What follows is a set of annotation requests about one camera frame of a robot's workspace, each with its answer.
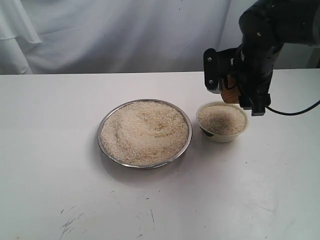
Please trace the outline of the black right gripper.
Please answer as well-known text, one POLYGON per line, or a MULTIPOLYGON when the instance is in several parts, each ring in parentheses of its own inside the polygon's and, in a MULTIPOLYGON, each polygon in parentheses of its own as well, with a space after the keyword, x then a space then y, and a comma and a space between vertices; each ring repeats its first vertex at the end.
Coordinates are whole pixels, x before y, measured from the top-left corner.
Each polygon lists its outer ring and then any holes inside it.
POLYGON ((218 56, 222 81, 227 75, 236 80, 241 93, 238 97, 239 106, 251 110, 252 116, 263 116, 271 104, 271 51, 239 46, 219 51, 218 56))

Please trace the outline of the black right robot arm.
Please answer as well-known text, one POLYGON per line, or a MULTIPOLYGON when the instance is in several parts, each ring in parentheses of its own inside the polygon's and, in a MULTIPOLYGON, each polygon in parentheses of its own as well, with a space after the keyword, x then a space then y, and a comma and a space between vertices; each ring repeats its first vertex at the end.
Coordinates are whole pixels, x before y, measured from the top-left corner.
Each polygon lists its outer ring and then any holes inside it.
POLYGON ((239 18, 242 43, 217 53, 220 76, 231 75, 239 105, 263 116, 271 104, 269 88, 284 44, 320 46, 318 0, 258 0, 239 18))

